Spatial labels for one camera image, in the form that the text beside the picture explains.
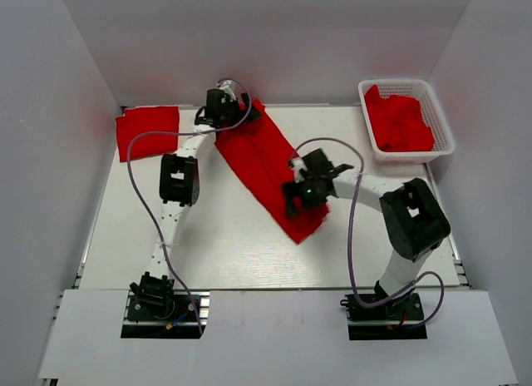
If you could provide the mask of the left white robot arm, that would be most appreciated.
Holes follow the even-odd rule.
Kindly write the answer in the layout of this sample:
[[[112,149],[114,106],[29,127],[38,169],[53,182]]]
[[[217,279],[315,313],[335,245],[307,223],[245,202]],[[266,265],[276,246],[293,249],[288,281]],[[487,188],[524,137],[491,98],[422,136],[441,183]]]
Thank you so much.
[[[258,118],[250,96],[235,80],[224,79],[209,89],[205,104],[196,112],[194,125],[183,132],[183,143],[160,162],[161,213],[155,221],[157,240],[147,267],[149,275],[171,288],[178,282],[170,254],[187,215],[200,195],[200,159],[214,146],[217,135]]]

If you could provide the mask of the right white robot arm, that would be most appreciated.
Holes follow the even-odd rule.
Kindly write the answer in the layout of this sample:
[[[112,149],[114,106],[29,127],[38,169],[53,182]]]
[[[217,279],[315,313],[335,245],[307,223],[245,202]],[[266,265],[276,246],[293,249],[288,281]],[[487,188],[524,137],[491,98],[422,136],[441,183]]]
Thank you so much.
[[[330,197],[350,200],[347,237],[351,239],[358,203],[382,214],[392,255],[374,286],[374,300],[357,302],[364,308],[376,307],[385,318],[397,317],[406,307],[404,296],[421,278],[421,267],[451,233],[430,187],[420,178],[400,182],[366,175],[362,167],[335,166],[321,149],[291,158],[288,168],[293,179],[282,184],[288,218],[317,209]]]

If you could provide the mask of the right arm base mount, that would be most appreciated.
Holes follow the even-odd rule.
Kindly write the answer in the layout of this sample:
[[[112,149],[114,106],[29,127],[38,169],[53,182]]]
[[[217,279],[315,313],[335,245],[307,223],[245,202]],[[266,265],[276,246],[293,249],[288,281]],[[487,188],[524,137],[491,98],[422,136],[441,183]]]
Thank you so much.
[[[346,310],[348,337],[351,341],[389,341],[427,339],[421,298],[411,293],[398,303],[363,308],[353,294],[340,300]]]

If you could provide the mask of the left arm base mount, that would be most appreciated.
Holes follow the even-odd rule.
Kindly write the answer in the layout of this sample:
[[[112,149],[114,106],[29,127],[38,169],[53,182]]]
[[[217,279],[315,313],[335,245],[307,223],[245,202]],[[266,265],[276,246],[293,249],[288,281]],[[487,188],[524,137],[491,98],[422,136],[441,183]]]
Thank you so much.
[[[209,315],[209,294],[174,289],[167,276],[144,273],[130,284],[121,327],[123,339],[199,339]]]

